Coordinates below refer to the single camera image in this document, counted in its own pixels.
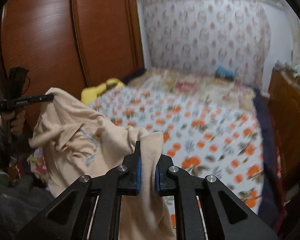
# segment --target floral fabric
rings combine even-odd
[[[185,74],[173,70],[148,70],[142,77],[129,83],[129,87],[194,96],[231,108],[254,113],[253,89],[236,82],[203,75]]]
[[[163,154],[204,178],[216,175],[255,213],[263,188],[262,137],[254,114],[209,100],[125,87],[90,104],[120,126],[163,132]],[[173,198],[167,198],[174,218]]]
[[[256,0],[142,0],[151,65],[262,87],[270,25]]]

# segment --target silver bolt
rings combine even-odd
[[[117,169],[118,171],[126,171],[128,167],[126,165],[119,165]]]
[[[213,176],[213,175],[208,175],[207,176],[207,181],[209,181],[209,182],[216,182],[217,181],[217,178],[215,177],[215,176]]]
[[[169,167],[169,171],[171,171],[171,172],[178,172],[179,168],[177,166],[170,166]]]
[[[87,181],[89,181],[89,176],[88,175],[82,175],[80,178],[79,178],[79,180],[81,181],[81,182],[87,182]]]

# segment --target brown wooden dresser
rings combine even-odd
[[[300,89],[293,77],[273,70],[269,87],[269,113],[274,140],[282,157],[283,186],[290,189],[300,179]]]

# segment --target bed sheet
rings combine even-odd
[[[215,101],[231,109],[255,112],[253,89],[220,78],[180,73],[173,70],[147,70],[135,78],[129,87],[194,96],[199,100]]]
[[[89,106],[116,125],[162,131],[162,153],[176,166],[202,178],[216,175],[258,213],[263,147],[254,114],[185,95],[127,87],[110,90]],[[173,220],[173,197],[167,198],[167,205]]]

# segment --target beige floral bedspread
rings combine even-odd
[[[150,91],[168,92],[175,95],[196,97],[230,109],[242,109],[254,114],[253,89],[219,78],[185,74],[172,70],[148,70],[132,80],[129,87]]]

